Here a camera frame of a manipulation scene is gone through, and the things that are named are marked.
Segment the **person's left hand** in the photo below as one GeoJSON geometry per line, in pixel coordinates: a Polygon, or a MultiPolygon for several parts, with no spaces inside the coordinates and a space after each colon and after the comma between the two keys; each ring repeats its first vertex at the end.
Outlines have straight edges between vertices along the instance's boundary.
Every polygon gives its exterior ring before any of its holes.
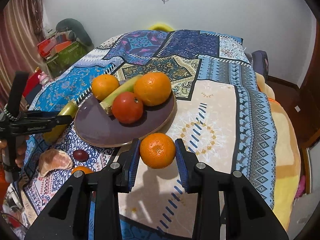
{"type": "Polygon", "coordinates": [[[17,148],[17,157],[15,159],[15,163],[19,168],[23,167],[24,159],[25,159],[25,152],[27,150],[27,140],[29,136],[26,135],[24,138],[23,143],[17,148]]]}

